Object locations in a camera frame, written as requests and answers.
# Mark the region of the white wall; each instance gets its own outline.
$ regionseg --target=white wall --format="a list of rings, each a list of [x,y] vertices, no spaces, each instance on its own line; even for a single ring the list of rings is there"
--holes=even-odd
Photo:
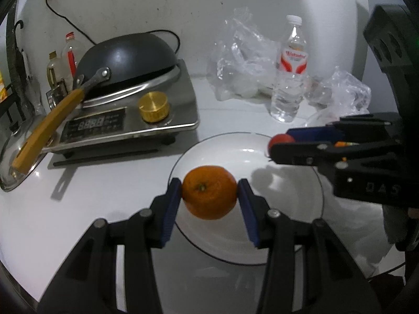
[[[374,10],[376,4],[402,4],[403,0],[368,0],[370,12]],[[378,62],[370,48],[367,52],[365,72],[362,81],[371,87],[372,100],[369,107],[370,112],[397,112],[393,92],[387,76],[381,72]]]
[[[281,36],[287,14],[301,15],[309,43],[309,72],[329,76],[334,66],[362,76],[367,46],[362,30],[368,19],[368,0],[51,0],[94,40],[169,28],[182,39],[179,57],[192,74],[205,74],[207,57],[215,37],[235,7],[248,6],[261,32]],[[22,10],[25,30],[18,38],[43,87],[48,89],[45,67],[48,53],[61,51],[72,31],[53,15],[44,0],[27,0]],[[76,32],[76,37],[89,43]]]

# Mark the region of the water bottle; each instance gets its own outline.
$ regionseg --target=water bottle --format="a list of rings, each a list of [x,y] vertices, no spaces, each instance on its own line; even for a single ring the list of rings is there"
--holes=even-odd
[[[280,122],[292,122],[297,115],[305,89],[307,42],[301,31],[302,19],[288,15],[289,30],[277,57],[277,81],[272,93],[271,116]]]

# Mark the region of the bottle cap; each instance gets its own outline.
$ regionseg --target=bottle cap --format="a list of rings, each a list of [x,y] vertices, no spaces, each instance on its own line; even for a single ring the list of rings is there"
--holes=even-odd
[[[292,23],[294,25],[297,26],[301,26],[302,25],[302,18],[300,18],[299,16],[296,15],[287,15],[286,19],[288,20],[289,23]]]
[[[74,32],[70,32],[65,36],[66,40],[71,39],[71,38],[74,38]]]

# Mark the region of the metal pot lid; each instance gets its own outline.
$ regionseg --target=metal pot lid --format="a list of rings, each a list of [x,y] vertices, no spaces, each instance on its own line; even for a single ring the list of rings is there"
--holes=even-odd
[[[11,168],[13,160],[16,158],[33,130],[36,129],[44,117],[45,116],[43,115],[36,115],[31,119],[25,120],[4,143],[0,153],[0,187],[4,191],[11,191],[20,185],[20,183],[22,183],[26,177],[31,174],[33,169],[45,157],[45,154],[40,154],[27,175],[23,175]]]

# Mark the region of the bottle label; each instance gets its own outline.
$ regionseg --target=bottle label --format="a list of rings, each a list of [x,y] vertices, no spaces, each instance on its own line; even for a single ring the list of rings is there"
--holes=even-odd
[[[71,75],[74,77],[76,75],[76,62],[74,59],[73,51],[68,51],[67,57],[68,57],[68,65],[70,66]]]
[[[280,71],[304,74],[307,69],[308,53],[286,48],[277,60],[277,69]]]

